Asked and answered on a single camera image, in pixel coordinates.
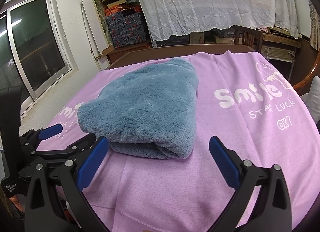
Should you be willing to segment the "blue fleece jacket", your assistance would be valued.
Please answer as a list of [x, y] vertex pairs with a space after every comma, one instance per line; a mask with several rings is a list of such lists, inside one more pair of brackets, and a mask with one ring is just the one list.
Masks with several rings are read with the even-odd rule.
[[186, 159], [196, 136], [198, 84], [195, 68], [182, 58], [126, 73], [81, 105], [80, 129], [107, 138], [117, 153]]

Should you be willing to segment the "purple smile bed blanket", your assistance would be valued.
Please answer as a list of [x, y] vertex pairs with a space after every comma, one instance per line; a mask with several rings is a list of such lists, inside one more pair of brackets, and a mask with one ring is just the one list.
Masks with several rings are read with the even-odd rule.
[[319, 194], [319, 132], [305, 103], [257, 53], [186, 56], [199, 78], [196, 138], [184, 160], [109, 151], [84, 194], [111, 231], [207, 231], [232, 195], [209, 151], [217, 136], [254, 165], [280, 165], [292, 225]]

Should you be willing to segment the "left aluminium window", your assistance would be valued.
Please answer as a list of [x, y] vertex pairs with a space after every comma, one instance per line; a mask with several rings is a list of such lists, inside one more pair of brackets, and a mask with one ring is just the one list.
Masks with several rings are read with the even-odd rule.
[[76, 69], [56, 0], [11, 0], [1, 8], [1, 87], [21, 86], [21, 113]]

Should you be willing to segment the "low brown wooden cabinet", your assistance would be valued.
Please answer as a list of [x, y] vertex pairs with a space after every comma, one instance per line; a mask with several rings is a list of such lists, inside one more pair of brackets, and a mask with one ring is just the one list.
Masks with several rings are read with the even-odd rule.
[[146, 41], [146, 42], [141, 42], [133, 45], [128, 45], [126, 47], [122, 47], [119, 49], [114, 49], [110, 53], [107, 54], [107, 61], [109, 64], [112, 64], [116, 62], [117, 59], [121, 58], [121, 56], [133, 52], [133, 51], [139, 51], [139, 50], [144, 50], [144, 49], [150, 49], [152, 48], [151, 42]]

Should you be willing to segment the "white leaning board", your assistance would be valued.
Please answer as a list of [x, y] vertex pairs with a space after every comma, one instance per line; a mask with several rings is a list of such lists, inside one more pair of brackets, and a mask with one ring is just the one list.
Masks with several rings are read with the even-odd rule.
[[81, 0], [82, 18], [94, 58], [103, 58], [108, 54], [109, 43], [101, 22], [101, 16], [94, 0]]

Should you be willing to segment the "grey pillow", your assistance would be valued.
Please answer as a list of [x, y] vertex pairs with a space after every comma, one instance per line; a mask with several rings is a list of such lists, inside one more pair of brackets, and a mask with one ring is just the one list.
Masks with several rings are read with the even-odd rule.
[[320, 78], [315, 76], [312, 80], [311, 87], [308, 93], [301, 97], [305, 103], [313, 121], [317, 124], [320, 120]]

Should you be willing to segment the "brown bed footboard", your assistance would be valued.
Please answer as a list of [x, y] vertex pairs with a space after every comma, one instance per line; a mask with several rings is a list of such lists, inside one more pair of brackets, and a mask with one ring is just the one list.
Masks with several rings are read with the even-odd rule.
[[107, 69], [119, 68], [149, 60], [193, 55], [199, 52], [219, 55], [224, 54], [228, 50], [232, 53], [249, 53], [254, 51], [251, 47], [239, 44], [188, 44], [159, 47], [129, 52], [117, 59]]

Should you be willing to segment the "floral storage boxes stack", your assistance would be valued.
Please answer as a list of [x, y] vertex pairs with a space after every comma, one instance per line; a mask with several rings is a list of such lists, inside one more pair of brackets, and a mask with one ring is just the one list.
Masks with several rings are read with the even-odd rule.
[[148, 27], [140, 5], [115, 5], [105, 10], [105, 16], [116, 49], [149, 39]]

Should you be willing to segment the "dark wooden chair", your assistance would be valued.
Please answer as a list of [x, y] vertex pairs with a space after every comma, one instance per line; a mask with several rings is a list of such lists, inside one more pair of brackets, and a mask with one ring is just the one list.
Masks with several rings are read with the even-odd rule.
[[259, 30], [246, 27], [235, 26], [234, 44], [239, 44], [242, 35], [242, 45], [251, 47], [256, 52], [261, 53], [264, 34]]

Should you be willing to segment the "white lace cover cloth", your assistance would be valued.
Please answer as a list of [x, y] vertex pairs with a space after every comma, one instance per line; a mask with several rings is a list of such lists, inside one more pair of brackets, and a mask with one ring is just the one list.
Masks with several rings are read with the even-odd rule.
[[139, 0], [151, 38], [227, 29], [279, 27], [298, 37], [295, 0]]

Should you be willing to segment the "beige patterned curtain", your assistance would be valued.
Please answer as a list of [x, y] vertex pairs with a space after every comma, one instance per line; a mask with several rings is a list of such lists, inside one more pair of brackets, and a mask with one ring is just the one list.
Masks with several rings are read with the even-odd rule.
[[310, 45], [319, 51], [319, 14], [317, 13], [314, 5], [309, 0], [309, 8], [310, 8]]

